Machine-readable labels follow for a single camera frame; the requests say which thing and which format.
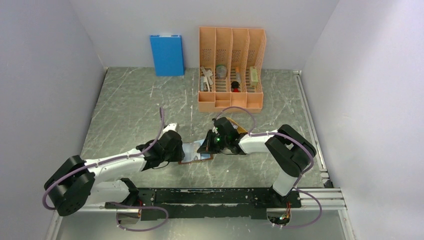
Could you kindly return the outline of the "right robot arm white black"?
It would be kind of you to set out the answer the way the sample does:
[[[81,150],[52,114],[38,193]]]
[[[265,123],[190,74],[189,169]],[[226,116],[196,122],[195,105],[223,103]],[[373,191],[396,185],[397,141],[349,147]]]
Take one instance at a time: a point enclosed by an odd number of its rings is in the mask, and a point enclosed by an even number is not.
[[[213,120],[213,128],[207,131],[197,152],[210,155],[271,154],[280,167],[269,197],[275,207],[288,202],[289,193],[314,165],[317,154],[316,148],[288,124],[272,131],[249,133],[227,117]]]

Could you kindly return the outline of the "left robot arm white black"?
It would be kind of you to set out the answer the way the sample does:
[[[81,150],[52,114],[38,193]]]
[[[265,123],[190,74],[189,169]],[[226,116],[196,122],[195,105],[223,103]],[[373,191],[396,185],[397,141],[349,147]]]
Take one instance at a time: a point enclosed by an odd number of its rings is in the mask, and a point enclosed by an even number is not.
[[[124,176],[157,168],[164,162],[179,162],[183,157],[182,137],[174,130],[112,157],[83,160],[74,155],[46,181],[43,199],[49,198],[52,209],[62,217],[97,203],[116,202],[132,208],[138,203],[139,192]]]

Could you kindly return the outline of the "brown leather card holder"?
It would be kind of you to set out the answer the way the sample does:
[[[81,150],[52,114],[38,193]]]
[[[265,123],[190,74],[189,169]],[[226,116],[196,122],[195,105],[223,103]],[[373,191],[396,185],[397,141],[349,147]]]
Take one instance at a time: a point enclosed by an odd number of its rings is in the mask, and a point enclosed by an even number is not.
[[[183,143],[182,149],[184,152],[184,157],[178,163],[180,165],[198,163],[208,160],[213,160],[214,155],[209,153],[198,153],[197,150],[200,148],[204,140],[197,140],[190,143]]]

